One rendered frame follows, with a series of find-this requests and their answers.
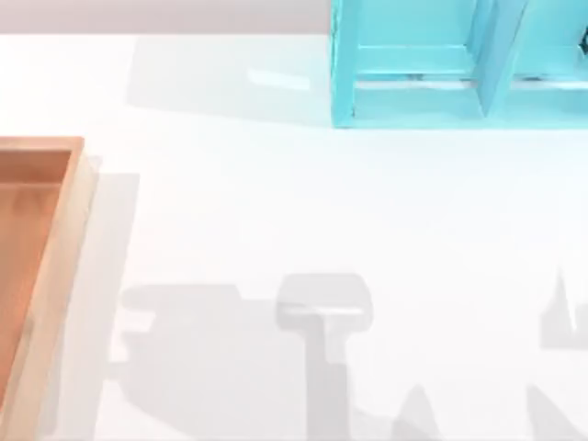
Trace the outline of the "shallow salmon-coloured box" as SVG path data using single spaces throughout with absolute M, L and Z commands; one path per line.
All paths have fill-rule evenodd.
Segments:
M 0 441 L 35 441 L 96 189 L 75 136 L 0 136 Z

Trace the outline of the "light blue rack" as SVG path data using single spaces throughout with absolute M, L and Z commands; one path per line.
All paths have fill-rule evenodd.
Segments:
M 330 0 L 337 128 L 588 130 L 588 0 Z

